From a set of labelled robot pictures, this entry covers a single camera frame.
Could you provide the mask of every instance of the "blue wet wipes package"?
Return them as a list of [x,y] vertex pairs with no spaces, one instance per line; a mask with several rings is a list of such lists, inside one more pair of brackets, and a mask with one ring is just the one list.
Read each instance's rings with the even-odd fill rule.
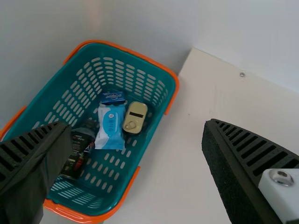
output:
[[124,149],[122,123],[125,112],[125,105],[100,104],[98,108],[100,129],[94,142],[95,149]]
[[123,91],[104,92],[101,96],[101,103],[106,105],[123,104],[125,101],[125,93]]

